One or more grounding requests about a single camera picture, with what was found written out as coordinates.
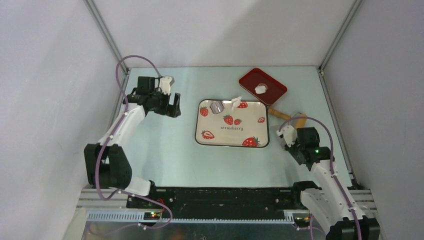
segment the metal cup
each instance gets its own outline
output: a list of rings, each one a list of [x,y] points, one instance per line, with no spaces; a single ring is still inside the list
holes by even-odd
[[[225,107],[222,101],[214,101],[209,105],[210,110],[213,114],[220,114],[224,111]]]

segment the beige tray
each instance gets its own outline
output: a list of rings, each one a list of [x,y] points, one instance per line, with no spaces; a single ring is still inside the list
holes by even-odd
[[[231,147],[264,148],[268,145],[267,106],[259,101],[243,101],[232,110],[231,101],[223,100],[224,111],[213,114],[209,105],[214,101],[206,99],[198,106],[196,142]]]

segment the halved strawberry illustration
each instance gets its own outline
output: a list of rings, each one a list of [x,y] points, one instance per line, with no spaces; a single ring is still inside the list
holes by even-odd
[[[245,108],[247,108],[248,107],[248,103],[247,102],[245,102],[245,101],[242,101],[241,103],[240,103],[240,105],[238,105],[238,107],[237,108],[239,108],[239,109],[245,109]]]
[[[228,124],[228,125],[233,125],[233,121],[234,121],[234,119],[233,119],[233,117],[232,116],[230,116],[230,115],[225,115],[224,116],[224,122],[226,123],[226,124]]]
[[[257,147],[260,144],[259,144],[258,138],[253,136],[253,137],[249,137],[248,139],[244,140],[241,145],[245,146],[245,147]]]
[[[215,138],[215,136],[210,131],[202,131],[201,136],[204,139],[214,139]]]
[[[208,107],[206,107],[206,106],[201,106],[201,107],[200,107],[200,114],[201,114],[203,117],[206,117],[206,116],[209,114]]]

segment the table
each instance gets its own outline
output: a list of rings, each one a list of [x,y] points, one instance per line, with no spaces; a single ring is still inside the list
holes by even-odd
[[[269,116],[270,143],[264,148],[205,146],[195,141],[199,102],[242,96],[256,98],[238,80],[253,67],[169,67],[162,75],[173,76],[172,93],[180,93],[181,116],[148,113],[125,147],[127,158],[139,159],[132,174],[153,180],[161,187],[290,187],[294,182],[314,180],[305,165],[299,166],[278,141],[275,129],[282,119]],[[288,91],[272,107],[287,114],[297,111],[322,121],[334,139],[334,157],[341,181],[351,186],[324,91],[314,66],[264,66],[264,72],[284,84]],[[126,94],[137,86],[138,76],[157,76],[153,68],[132,68]],[[324,129],[316,127],[321,146],[330,147]]]

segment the wooden rolling pin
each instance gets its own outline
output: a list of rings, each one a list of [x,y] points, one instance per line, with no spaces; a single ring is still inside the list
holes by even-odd
[[[289,120],[292,118],[290,115],[279,112],[275,110],[274,108],[270,108],[270,107],[268,108],[268,113],[273,116],[276,116],[277,118],[284,119],[284,120]],[[299,117],[306,117],[306,114],[300,113]],[[306,120],[307,120],[306,118],[297,119],[296,124],[294,125],[294,128],[295,129],[303,128],[305,126]]]

